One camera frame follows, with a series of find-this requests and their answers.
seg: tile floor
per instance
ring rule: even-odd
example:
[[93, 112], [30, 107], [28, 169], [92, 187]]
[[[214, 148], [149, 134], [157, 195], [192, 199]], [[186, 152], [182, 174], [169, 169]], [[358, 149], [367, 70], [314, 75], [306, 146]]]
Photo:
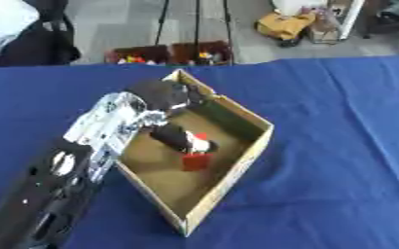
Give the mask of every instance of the tile floor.
[[[362, 39], [354, 32], [335, 45], [304, 41], [299, 47], [279, 48], [259, 35], [253, 23], [272, 10], [270, 0], [231, 0], [237, 63], [258, 63], [280, 58], [387, 55], [399, 53], [399, 34]], [[203, 41], [226, 40], [222, 0], [202, 0], [200, 37]], [[102, 62], [114, 48], [154, 43], [163, 0], [70, 0], [67, 10], [76, 25], [76, 44], [83, 52], [80, 64]], [[162, 43], [190, 42], [194, 37], [195, 0], [170, 0]]]

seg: tripod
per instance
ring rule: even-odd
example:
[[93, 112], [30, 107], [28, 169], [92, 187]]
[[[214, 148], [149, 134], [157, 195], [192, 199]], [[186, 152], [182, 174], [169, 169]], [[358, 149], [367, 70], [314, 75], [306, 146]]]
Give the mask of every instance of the tripod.
[[[196, 0], [196, 10], [195, 10], [195, 41], [194, 41], [194, 54], [192, 58], [195, 62], [200, 61], [200, 13], [201, 13], [201, 0]], [[230, 64], [235, 64], [235, 55], [233, 52], [233, 33], [232, 33], [232, 16], [230, 14], [229, 3], [228, 0], [222, 0], [223, 8], [224, 8], [224, 21], [227, 27], [227, 35], [229, 41], [229, 49], [230, 49]], [[169, 0], [164, 0], [162, 14], [159, 18], [159, 30], [156, 37], [155, 46], [157, 46], [161, 40], [163, 26], [167, 17], [167, 10], [169, 7]]]

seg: blue tablecloth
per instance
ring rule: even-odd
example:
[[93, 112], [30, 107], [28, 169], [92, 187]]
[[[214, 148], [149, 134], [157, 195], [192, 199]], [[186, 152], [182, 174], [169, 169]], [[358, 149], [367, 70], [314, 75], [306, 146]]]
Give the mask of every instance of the blue tablecloth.
[[[0, 198], [103, 94], [172, 70], [0, 68]], [[399, 249], [399, 56], [188, 71], [273, 122], [269, 148], [189, 238], [115, 170], [65, 248]]]

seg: robotic arm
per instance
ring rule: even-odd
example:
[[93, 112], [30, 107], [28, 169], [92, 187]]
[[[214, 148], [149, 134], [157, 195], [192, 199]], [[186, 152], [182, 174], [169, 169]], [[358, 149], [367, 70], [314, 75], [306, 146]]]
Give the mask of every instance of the robotic arm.
[[204, 101], [198, 89], [165, 81], [101, 98], [31, 163], [0, 205], [0, 249], [57, 249], [83, 216], [106, 173], [143, 129], [181, 153], [210, 153], [204, 141], [168, 117]]

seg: open box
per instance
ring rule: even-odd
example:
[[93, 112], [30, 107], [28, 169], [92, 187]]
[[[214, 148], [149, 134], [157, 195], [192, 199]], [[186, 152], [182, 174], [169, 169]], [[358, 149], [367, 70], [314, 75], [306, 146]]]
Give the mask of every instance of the open box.
[[128, 180], [189, 236], [245, 170], [260, 156], [273, 125], [179, 69], [165, 80], [196, 85], [206, 102], [171, 119], [193, 133], [206, 132], [219, 144], [209, 166], [183, 171], [182, 155], [148, 133], [137, 135], [120, 157]]

